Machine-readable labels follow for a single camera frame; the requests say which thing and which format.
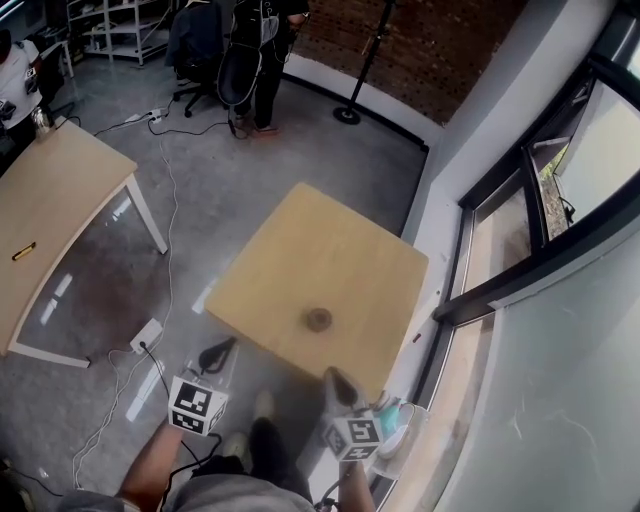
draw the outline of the microphone stand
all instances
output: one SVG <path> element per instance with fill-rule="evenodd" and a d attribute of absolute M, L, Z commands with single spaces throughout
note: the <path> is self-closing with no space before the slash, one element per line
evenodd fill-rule
<path fill-rule="evenodd" d="M 371 64 L 373 64 L 373 59 L 376 56 L 376 52 L 380 47 L 380 43 L 382 42 L 382 36 L 388 35 L 388 32 L 385 27 L 387 25 L 387 22 L 389 21 L 389 18 L 391 17 L 391 11 L 395 3 L 396 3 L 396 0 L 385 0 L 384 11 L 382 12 L 382 17 L 380 18 L 380 23 L 378 24 L 378 30 L 376 32 L 376 36 L 373 40 L 373 44 L 371 45 L 371 49 L 369 50 L 369 55 L 367 55 L 367 60 L 365 60 L 364 62 L 362 71 L 360 71 L 360 76 L 358 77 L 358 83 L 356 84 L 356 88 L 353 90 L 351 99 L 349 100 L 349 103 L 347 103 L 346 107 L 338 107 L 333 111 L 333 117 L 335 117 L 338 121 L 342 123 L 356 125 L 360 122 L 360 116 L 358 115 L 357 112 L 354 112 L 353 107 L 356 104 L 356 99 L 358 98 L 358 94 L 360 93 L 362 84 L 364 83 L 364 80 L 367 77 L 369 68 L 371 67 Z"/>

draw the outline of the power outlet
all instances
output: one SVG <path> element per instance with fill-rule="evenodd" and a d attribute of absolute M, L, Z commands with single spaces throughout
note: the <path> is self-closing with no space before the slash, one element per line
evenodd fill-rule
<path fill-rule="evenodd" d="M 144 349 L 140 346 L 140 342 L 144 341 L 147 350 L 151 350 L 153 344 L 156 342 L 158 337 L 162 334 L 162 325 L 155 318 L 152 318 L 147 322 L 142 330 L 136 334 L 136 337 L 131 340 L 131 348 L 136 354 L 144 354 Z"/>

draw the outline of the white table leg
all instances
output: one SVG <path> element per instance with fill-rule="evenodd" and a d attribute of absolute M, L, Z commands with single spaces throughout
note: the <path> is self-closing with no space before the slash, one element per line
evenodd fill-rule
<path fill-rule="evenodd" d="M 64 57 L 65 59 L 67 59 L 67 68 L 69 69 L 69 76 L 71 78 L 74 78 L 75 75 L 73 74 L 73 66 L 71 65 L 71 53 L 69 52 L 69 43 L 67 41 L 64 41 L 62 44 L 64 45 Z"/>
<path fill-rule="evenodd" d="M 140 192 L 140 187 L 138 186 L 135 176 L 133 174 L 130 175 L 125 181 L 125 184 L 127 186 L 127 194 L 129 194 L 131 202 L 136 207 L 136 210 L 138 210 L 138 214 L 140 215 L 142 222 L 144 222 L 144 225 L 147 227 L 147 231 L 149 231 L 151 238 L 153 238 L 153 241 L 158 246 L 158 251 L 160 251 L 160 254 L 164 254 L 167 252 L 167 244 L 162 238 L 160 230 L 151 216 L 151 212 L 149 211 L 149 207 L 147 206 L 144 197 L 142 197 L 142 192 Z"/>
<path fill-rule="evenodd" d="M 40 350 L 39 348 L 29 347 L 20 343 L 12 343 L 9 345 L 9 350 L 16 354 L 22 354 L 23 356 L 34 357 L 36 359 L 42 359 L 43 361 L 50 361 L 52 363 L 66 364 L 67 366 L 76 366 L 78 368 L 88 368 L 88 359 L 76 359 L 74 357 L 61 356 L 54 354 L 53 352 L 47 352 L 46 350 Z"/>

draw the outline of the red brick wall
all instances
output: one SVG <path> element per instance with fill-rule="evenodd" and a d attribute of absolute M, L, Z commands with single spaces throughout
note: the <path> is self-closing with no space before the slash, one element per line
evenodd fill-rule
<path fill-rule="evenodd" d="M 526 0 L 398 0 L 367 83 L 446 123 Z M 357 77 L 384 0 L 310 0 L 294 53 Z"/>

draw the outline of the black window frame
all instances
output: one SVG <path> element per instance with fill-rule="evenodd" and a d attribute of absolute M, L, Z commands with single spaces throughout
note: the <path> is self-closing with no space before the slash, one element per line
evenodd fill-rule
<path fill-rule="evenodd" d="M 640 32 L 637 36 L 627 43 L 637 45 Z M 614 62 L 592 51 L 529 129 L 460 200 L 459 206 L 463 214 L 459 230 L 464 234 L 468 231 L 469 223 L 473 222 L 477 208 L 524 167 L 527 179 L 522 180 L 522 185 L 525 188 L 531 255 L 471 290 L 457 296 L 446 296 L 445 301 L 434 310 L 434 320 L 451 326 L 478 320 L 495 311 L 490 305 L 492 302 L 504 299 L 556 272 L 613 236 L 640 215 L 639 169 L 580 222 L 549 240 L 538 178 L 527 149 L 550 124 L 559 122 L 565 106 L 585 84 L 590 84 L 590 94 L 593 84 L 600 81 L 640 111 L 640 79 L 628 71 L 625 64 L 628 64 L 628 60 L 626 63 Z M 459 237 L 454 268 L 460 264 L 458 260 L 463 238 Z M 452 272 L 452 276 L 455 280 L 456 272 Z"/>

